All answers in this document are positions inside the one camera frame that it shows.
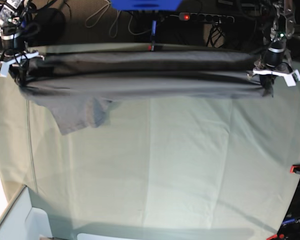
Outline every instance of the black cable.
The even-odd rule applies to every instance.
[[[71,7],[70,7],[69,4],[66,2],[66,0],[63,0],[63,3],[68,7],[68,9],[69,9],[69,15],[70,15],[70,20],[72,20],[72,10],[71,10]]]
[[[254,29],[253,29],[253,32],[252,32],[252,34],[251,34],[251,36],[249,37],[249,39],[248,39],[248,44],[254,39],[254,37],[255,37],[255,34],[256,34],[256,31],[257,31],[257,24],[258,24],[258,21],[257,20],[255,20],[254,21]]]
[[[21,24],[21,23],[19,23],[19,24],[14,28],[14,33],[13,33],[13,38],[12,38],[12,49],[8,49],[8,50],[11,50],[11,51],[12,51],[12,55],[13,55],[13,57],[14,57],[15,62],[19,65],[19,68],[22,68],[22,66],[21,66],[21,64],[20,64],[22,58],[20,59],[20,62],[18,62],[17,57],[16,57],[16,54],[15,54],[15,52],[14,52],[14,51],[15,51],[15,35],[16,35],[16,33],[17,33],[17,30],[18,30],[18,27],[19,27],[20,24]]]
[[[200,0],[195,0],[195,1],[200,3],[200,10],[197,13],[197,14],[199,14],[199,13],[201,13],[202,9],[204,8],[204,5],[202,4],[202,1],[200,1]]]
[[[31,11],[37,11],[37,6],[33,2],[30,2],[29,9],[31,9]]]
[[[184,42],[185,45],[190,45],[189,42],[187,41],[187,39],[184,38],[184,37],[181,35],[181,33],[178,32],[177,34],[180,36],[181,40]]]
[[[213,47],[216,46],[217,42],[219,41],[219,39],[223,36],[222,31],[220,32],[220,35],[218,36],[218,38],[213,42]]]
[[[214,39],[216,36],[218,36],[218,35],[221,34],[221,31],[219,30],[218,27],[216,28],[216,32],[217,32],[217,33],[211,37],[212,39]]]
[[[270,42],[270,44],[267,46],[267,48],[266,48],[266,50],[265,50],[265,52],[264,52],[264,54],[263,54],[263,57],[262,57],[262,62],[263,62],[263,63],[265,62],[265,58],[266,58],[266,55],[267,55],[269,49],[270,49],[270,48],[272,47],[272,45],[277,41],[277,37],[278,37],[278,31],[276,31],[273,40],[272,40],[272,41]]]
[[[130,11],[124,11],[124,12],[130,14],[133,18],[137,19],[137,17],[132,12],[130,12]]]
[[[180,45],[186,45],[186,43],[180,38],[180,35],[176,30],[173,31],[173,34],[175,36],[175,39],[177,40],[178,44]]]
[[[213,31],[213,33],[217,32],[217,31],[218,31],[217,29],[218,29],[218,26],[215,28],[215,30]],[[219,34],[219,33],[217,32],[215,35],[212,35],[212,36],[210,37],[210,44],[211,44],[211,47],[213,47],[213,48],[215,47],[215,46],[214,46],[214,42],[213,42],[213,38],[215,38],[216,36],[218,36],[218,34]]]
[[[15,62],[18,64],[19,66],[19,70],[17,72],[17,75],[14,76],[14,82],[18,85],[18,86],[22,86],[24,84],[24,80],[25,80],[25,77],[27,76],[27,71],[28,71],[28,68],[29,68],[29,65],[30,65],[30,61],[29,61],[29,58],[27,57],[27,54],[23,51],[15,51],[15,49],[12,49],[12,54],[13,54],[13,57],[14,57],[14,60]],[[17,60],[17,57],[16,57],[16,53],[19,53],[20,54],[20,62]],[[22,63],[22,57],[25,57],[25,62]]]
[[[67,3],[67,0],[63,0],[63,4],[65,4],[65,5],[68,7],[68,9],[69,9],[70,20],[72,20],[72,10],[71,10],[70,5]]]
[[[50,8],[53,4],[55,4],[58,0],[52,0],[51,2],[47,3],[46,5],[44,5],[43,7],[39,8],[39,9],[32,9],[30,8],[28,10],[29,13],[31,14],[37,14],[38,12],[41,12],[42,10],[48,9]]]
[[[206,47],[209,46],[209,43],[211,42],[211,38],[212,38],[212,35],[217,31],[217,29],[215,28],[215,25],[212,25],[211,29],[210,29],[210,33],[209,33],[209,37],[206,41]]]
[[[30,38],[37,35],[41,31],[41,26],[37,22],[30,22],[21,33],[23,38]]]
[[[17,28],[18,27],[20,27],[20,25],[21,25],[21,23],[22,23],[22,21],[21,21],[21,19],[25,16],[25,15],[28,15],[28,14],[30,14],[30,10],[31,10],[31,6],[35,6],[35,9],[37,9],[37,7],[36,7],[36,5],[34,5],[33,3],[32,3],[32,0],[29,0],[28,2],[27,2],[27,4],[26,4],[26,6],[24,7],[24,9],[22,10],[22,12],[20,13],[20,18],[19,18],[19,23],[18,23],[18,25],[17,25]]]
[[[0,62],[2,62],[5,59],[5,53],[8,49],[3,50],[1,56],[0,56]]]
[[[225,34],[224,34],[223,29],[221,29],[221,31],[220,31],[219,29],[217,29],[217,31],[218,31],[224,38],[226,37]]]

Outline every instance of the power strip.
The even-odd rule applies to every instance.
[[[191,21],[191,22],[202,22],[207,24],[234,24],[235,23],[235,18],[233,16],[205,14],[205,13],[191,13],[191,12],[180,12],[179,20]]]

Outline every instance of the electrical cable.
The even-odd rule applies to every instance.
[[[202,9],[204,8],[204,5],[202,4],[202,1],[200,1],[200,0],[195,0],[195,1],[200,3],[200,10],[197,13],[197,14],[199,14],[202,11]]]
[[[50,8],[53,4],[55,4],[58,0],[52,0],[49,3],[47,3],[46,5],[44,5],[43,7],[39,8],[39,9],[33,9],[33,8],[29,8],[28,12],[30,14],[37,14],[38,12],[41,12],[42,10],[48,9]]]
[[[217,33],[211,37],[212,39],[214,39],[216,36],[222,34],[222,31],[220,31],[218,27],[216,28],[216,32],[217,32]]]
[[[39,23],[37,22],[30,22],[23,30],[22,30],[22,33],[21,33],[21,36],[23,38],[30,38],[30,37],[33,37],[35,35],[37,35],[41,30],[41,26]]]
[[[182,40],[184,45],[190,45],[186,38],[184,38],[179,32],[177,32],[178,36]]]
[[[20,58],[20,62],[18,62],[16,54],[14,53],[14,50],[15,50],[15,35],[17,33],[17,30],[18,30],[18,27],[16,26],[15,29],[14,29],[13,38],[12,38],[12,44],[13,44],[12,55],[14,57],[15,62],[19,65],[19,68],[22,69],[22,66],[21,66],[22,57]]]
[[[93,28],[94,26],[96,26],[98,24],[98,22],[100,21],[100,19],[103,17],[103,15],[108,11],[108,9],[110,8],[111,6],[111,2],[108,1],[108,0],[104,0],[106,2],[106,4],[100,8],[98,11],[96,11],[95,13],[93,13],[91,16],[89,16],[86,20],[85,20],[85,27],[90,29],[90,28]],[[100,16],[97,18],[97,20],[91,24],[91,25],[88,25],[88,22],[90,21],[90,19],[92,19],[94,16],[96,16],[97,14],[100,14]],[[117,35],[118,35],[118,20],[119,20],[119,17],[121,15],[121,12],[120,10],[117,10],[116,11],[116,17],[115,17],[115,20],[113,22],[113,24],[111,25],[110,29],[109,29],[109,37],[110,38],[116,38]]]
[[[70,21],[71,21],[71,20],[72,20],[72,10],[71,10],[71,7],[70,7],[70,5],[67,3],[67,0],[63,0],[63,4],[66,5],[66,6],[68,7],[68,9],[69,9],[69,17],[70,17]]]
[[[224,34],[223,29],[221,29],[221,31],[220,31],[219,28],[217,28],[217,31],[218,31],[224,38],[226,37],[225,34]]]
[[[265,62],[265,58],[266,58],[266,55],[267,55],[267,53],[268,53],[268,51],[269,51],[269,49],[272,47],[272,45],[278,40],[278,30],[276,29],[275,30],[276,32],[275,32],[275,35],[274,35],[274,38],[273,38],[273,40],[269,43],[269,45],[267,46],[267,48],[266,48],[266,50],[265,50],[265,52],[264,52],[264,54],[263,54],[263,57],[262,57],[262,62],[264,63]]]
[[[132,32],[131,29],[130,29],[130,25],[131,25],[131,22],[132,22],[132,18],[133,18],[133,17],[131,16],[130,21],[129,21],[129,24],[128,24],[128,31],[129,31],[130,34],[132,34],[133,36],[139,36],[139,35],[143,35],[143,34],[149,33],[149,32],[151,31],[151,28],[150,28],[150,29],[148,29],[148,30],[146,30],[146,31],[143,31],[143,32],[138,32],[138,33]]]
[[[212,43],[212,36],[213,34],[217,31],[217,28],[216,28],[216,25],[212,25],[211,29],[210,29],[210,32],[209,32],[209,36],[208,36],[208,39],[206,41],[206,47],[209,46],[209,43]]]
[[[178,44],[186,45],[186,43],[183,42],[183,40],[180,38],[180,36],[176,30],[173,31],[173,34],[174,34],[175,39],[177,40]]]
[[[254,20],[254,29],[253,29],[253,32],[251,34],[251,36],[249,37],[247,43],[249,44],[255,37],[255,34],[256,34],[256,30],[257,30],[257,25],[258,25],[258,21],[257,19]]]
[[[209,41],[210,44],[211,44],[211,47],[213,47],[213,48],[215,47],[215,46],[214,46],[214,42],[213,42],[213,38],[215,38],[215,36],[212,35],[212,36],[210,37],[210,41]]]
[[[217,39],[213,42],[213,47],[215,48],[216,44],[218,43],[219,39],[222,37],[223,35],[220,33],[220,35],[217,37]]]
[[[20,54],[21,58],[20,58],[20,62],[17,61],[17,57],[16,57],[16,54],[13,53],[13,56],[14,56],[14,59],[16,61],[16,63],[19,65],[19,71],[17,72],[17,74],[14,76],[14,82],[19,86],[23,86],[24,85],[24,80],[26,79],[27,77],[27,71],[28,71],[28,68],[29,68],[29,64],[30,64],[30,60],[29,58],[27,57],[27,54],[26,52],[21,52],[21,51],[18,51],[17,53]],[[23,64],[21,64],[21,61],[23,60],[22,57],[24,56],[25,58],[25,62],[23,62]]]
[[[136,20],[138,19],[132,12],[130,12],[130,11],[124,11],[124,12],[130,14],[130,15],[131,15],[133,18],[135,18]]]

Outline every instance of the blue device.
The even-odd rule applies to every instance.
[[[182,0],[111,0],[112,7],[122,11],[175,11]]]

